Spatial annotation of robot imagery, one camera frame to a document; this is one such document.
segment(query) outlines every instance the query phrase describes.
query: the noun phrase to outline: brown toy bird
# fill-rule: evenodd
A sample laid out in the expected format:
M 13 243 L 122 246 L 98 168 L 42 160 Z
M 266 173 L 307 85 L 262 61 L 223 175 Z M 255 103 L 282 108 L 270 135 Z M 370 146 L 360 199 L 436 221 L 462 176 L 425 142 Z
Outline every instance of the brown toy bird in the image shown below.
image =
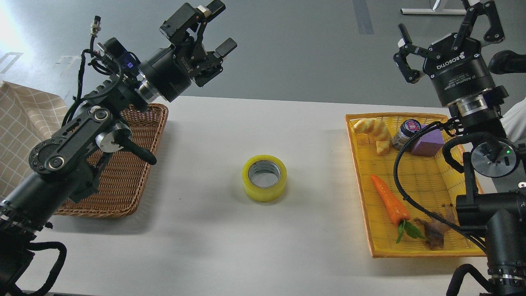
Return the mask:
M 453 213 L 453 205 L 450 204 L 446 206 L 445 204 L 443 204 L 442 206 L 446 208 L 446 220 L 448 220 L 451 223 L 455 223 L 455 214 Z M 433 212 L 433 213 L 444 218 L 444 216 L 440 213 L 437 213 L 437 212 Z M 426 243 L 429 245 L 430 249 L 436 250 L 438 248 L 440 249 L 444 248 L 444 234 L 448 230 L 450 230 L 451 227 L 433 218 L 431 218 L 431 222 L 427 222 L 419 218 L 415 218 L 414 220 L 424 225 L 424 233 L 425 233 L 426 238 L 428 239 Z

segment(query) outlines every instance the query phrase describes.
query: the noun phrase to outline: toy bread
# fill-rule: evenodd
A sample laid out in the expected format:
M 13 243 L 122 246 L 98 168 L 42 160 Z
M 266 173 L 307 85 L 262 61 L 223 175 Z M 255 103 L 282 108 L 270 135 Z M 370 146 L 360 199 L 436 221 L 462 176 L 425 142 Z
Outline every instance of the toy bread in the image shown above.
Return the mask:
M 378 118 L 360 119 L 353 127 L 355 134 L 366 133 L 376 141 L 376 154 L 384 155 L 389 152 L 391 134 L 386 124 Z

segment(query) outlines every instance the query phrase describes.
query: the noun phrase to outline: toy carrot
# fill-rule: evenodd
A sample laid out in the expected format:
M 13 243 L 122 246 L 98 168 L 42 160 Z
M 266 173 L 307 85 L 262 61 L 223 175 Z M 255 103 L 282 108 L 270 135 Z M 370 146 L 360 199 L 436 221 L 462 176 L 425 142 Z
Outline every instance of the toy carrot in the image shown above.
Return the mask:
M 411 216 L 409 211 L 402 204 L 402 202 L 391 192 L 387 184 L 376 175 L 371 175 L 372 183 L 375 185 L 376 191 L 380 194 L 383 203 L 386 205 L 387 213 L 389 218 L 394 225 L 398 226 L 398 238 L 396 243 L 399 243 L 402 239 L 403 231 L 405 230 L 407 235 L 416 239 L 426 239 L 422 235 L 422 232 L 413 224 L 409 222 Z

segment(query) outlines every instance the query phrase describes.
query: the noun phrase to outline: white sleeve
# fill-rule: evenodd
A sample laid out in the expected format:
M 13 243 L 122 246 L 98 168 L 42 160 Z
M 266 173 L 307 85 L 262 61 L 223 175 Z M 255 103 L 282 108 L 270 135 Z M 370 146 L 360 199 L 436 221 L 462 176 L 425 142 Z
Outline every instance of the white sleeve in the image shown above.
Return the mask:
M 509 109 L 501 122 L 511 142 L 526 143 L 526 98 Z

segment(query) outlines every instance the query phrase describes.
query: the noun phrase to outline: purple cube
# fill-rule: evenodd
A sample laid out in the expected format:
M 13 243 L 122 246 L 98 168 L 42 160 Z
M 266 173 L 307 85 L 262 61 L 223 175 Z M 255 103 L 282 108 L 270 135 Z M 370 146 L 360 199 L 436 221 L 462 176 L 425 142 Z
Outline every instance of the purple cube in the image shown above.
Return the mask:
M 444 146 L 444 138 L 440 130 L 425 134 L 414 144 L 411 154 L 416 156 L 434 156 Z

